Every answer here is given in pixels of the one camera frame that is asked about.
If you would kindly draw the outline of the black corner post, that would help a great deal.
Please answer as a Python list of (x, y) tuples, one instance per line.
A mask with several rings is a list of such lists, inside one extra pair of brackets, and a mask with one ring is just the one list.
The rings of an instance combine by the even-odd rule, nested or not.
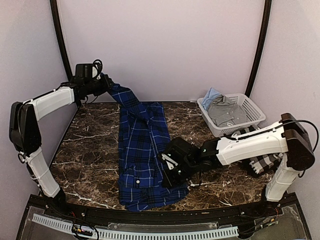
[(272, 8), (272, 0), (265, 0), (256, 51), (255, 51), (249, 79), (248, 79), (247, 86), (244, 93), (248, 98), (251, 96), (253, 92), (254, 84), (258, 74), (258, 70), (259, 70), (259, 66), (260, 66), (260, 62), (261, 62), (261, 58), (264, 50), (265, 40), (267, 36), (268, 26), (269, 26), (271, 8)]
[(50, 0), (49, 3), (50, 3), (51, 15), (52, 15), (52, 20), (53, 20), (53, 25), (54, 25), (56, 40), (59, 47), (60, 56), (62, 59), (62, 63), (63, 63), (63, 67), (65, 70), (67, 79), (70, 80), (73, 76), (73, 73), (72, 73), (69, 56), (67, 53), (64, 35), (62, 31), (62, 25), (61, 25), (60, 14), (58, 9), (58, 1)]

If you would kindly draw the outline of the grey button shirt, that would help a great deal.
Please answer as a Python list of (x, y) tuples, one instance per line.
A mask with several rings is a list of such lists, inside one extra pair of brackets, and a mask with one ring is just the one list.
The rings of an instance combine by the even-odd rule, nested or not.
[(249, 121), (244, 108), (222, 94), (211, 102), (207, 114), (214, 125), (219, 128), (244, 124)]

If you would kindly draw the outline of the black white checkered folded shirt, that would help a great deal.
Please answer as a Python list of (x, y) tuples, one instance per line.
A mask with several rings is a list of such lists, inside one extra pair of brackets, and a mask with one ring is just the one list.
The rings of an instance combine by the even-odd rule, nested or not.
[[(257, 131), (259, 129), (260, 128), (257, 125), (251, 125), (246, 128), (241, 128), (240, 130), (237, 130), (225, 136), (236, 137), (239, 135)], [(247, 159), (241, 160), (240, 162), (242, 163), (243, 167), (246, 168), (246, 170), (251, 176), (258, 178), (263, 174), (269, 172), (270, 170), (276, 170), (276, 168), (281, 163), (282, 159), (283, 159), (282, 153), (271, 153), (271, 154), (264, 154), (264, 155), (247, 158)]]

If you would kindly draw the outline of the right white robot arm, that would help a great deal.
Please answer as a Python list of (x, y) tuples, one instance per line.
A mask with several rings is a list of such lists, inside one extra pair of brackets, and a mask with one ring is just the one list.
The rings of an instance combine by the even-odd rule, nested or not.
[(290, 113), (265, 128), (238, 136), (217, 137), (197, 147), (181, 137), (169, 142), (159, 158), (167, 163), (162, 186), (177, 187), (196, 173), (204, 173), (242, 160), (282, 154), (275, 175), (265, 188), (265, 197), (255, 205), (255, 213), (266, 217), (301, 172), (315, 163), (314, 146), (308, 132)]

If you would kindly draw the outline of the left black corner post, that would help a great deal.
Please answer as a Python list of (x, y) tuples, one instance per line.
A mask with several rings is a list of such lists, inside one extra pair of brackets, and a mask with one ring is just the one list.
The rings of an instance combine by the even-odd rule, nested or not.
[(64, 35), (62, 31), (62, 25), (61, 25), (60, 14), (58, 9), (58, 1), (50, 0), (49, 3), (50, 3), (51, 15), (52, 15), (52, 20), (53, 20), (53, 25), (54, 25), (56, 40), (59, 47), (60, 56), (62, 59), (62, 63), (63, 63), (63, 67), (65, 70), (67, 79), (70, 80), (73, 76), (73, 73), (72, 73), (69, 56), (67, 53)]

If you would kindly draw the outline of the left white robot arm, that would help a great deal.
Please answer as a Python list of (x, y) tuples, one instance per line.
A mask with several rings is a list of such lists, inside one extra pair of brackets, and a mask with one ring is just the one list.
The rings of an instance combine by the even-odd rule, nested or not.
[(62, 191), (43, 155), (39, 121), (65, 106), (81, 105), (89, 95), (100, 96), (113, 84), (112, 79), (103, 73), (95, 78), (74, 77), (47, 93), (12, 104), (9, 139), (18, 152), (19, 161), (26, 164), (32, 180), (46, 197), (54, 199)]

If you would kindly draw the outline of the blue plaid long sleeve shirt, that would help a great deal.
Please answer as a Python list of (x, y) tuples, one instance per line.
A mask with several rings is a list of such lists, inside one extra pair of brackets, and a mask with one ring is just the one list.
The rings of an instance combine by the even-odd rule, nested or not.
[(162, 185), (168, 168), (158, 155), (171, 141), (160, 102), (141, 102), (118, 83), (107, 91), (120, 105), (118, 131), (118, 199), (131, 212), (175, 204), (189, 193), (185, 183)]

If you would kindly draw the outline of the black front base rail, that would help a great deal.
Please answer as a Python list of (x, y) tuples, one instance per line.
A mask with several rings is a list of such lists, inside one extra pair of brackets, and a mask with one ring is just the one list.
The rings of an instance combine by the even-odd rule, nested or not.
[(111, 223), (146, 224), (146, 225), (178, 225), (217, 222), (219, 225), (249, 225), (266, 218), (277, 219), (293, 217), (294, 222), (302, 222), (301, 206), (295, 193), (289, 193), (278, 204), (262, 204), (252, 202), (242, 205), (182, 211), (142, 211), (107, 209), (68, 203), (68, 213), (60, 213), (46, 199), (30, 195), (25, 207), (24, 216), (32, 210), (51, 217), (57, 217), (77, 224), (91, 226), (107, 226)]

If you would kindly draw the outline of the white plastic laundry basket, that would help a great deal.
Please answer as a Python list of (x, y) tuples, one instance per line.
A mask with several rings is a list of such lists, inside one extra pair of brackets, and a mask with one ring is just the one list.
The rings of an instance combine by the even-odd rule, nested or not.
[(219, 95), (207, 109), (197, 100), (202, 117), (214, 137), (231, 135), (234, 132), (258, 125), (266, 119), (262, 110), (246, 95), (233, 93)]

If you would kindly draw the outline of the light blue shirt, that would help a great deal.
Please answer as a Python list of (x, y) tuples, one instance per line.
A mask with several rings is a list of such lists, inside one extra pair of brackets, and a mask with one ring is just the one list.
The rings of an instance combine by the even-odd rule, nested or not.
[(221, 93), (219, 91), (211, 87), (202, 99), (202, 102), (201, 102), (202, 107), (205, 110), (207, 110), (210, 104), (212, 103), (212, 101), (220, 95)]

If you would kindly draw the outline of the right black corner post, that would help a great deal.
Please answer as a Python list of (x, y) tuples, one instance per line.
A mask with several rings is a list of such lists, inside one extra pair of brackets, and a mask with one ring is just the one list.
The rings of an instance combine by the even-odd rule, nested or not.
[(248, 79), (247, 86), (244, 93), (248, 98), (251, 96), (253, 92), (254, 84), (258, 74), (258, 70), (259, 70), (259, 66), (260, 66), (260, 62), (261, 62), (261, 58), (264, 50), (265, 40), (267, 36), (268, 26), (269, 26), (271, 8), (272, 8), (272, 0), (265, 0), (256, 51), (255, 51), (249, 79)]

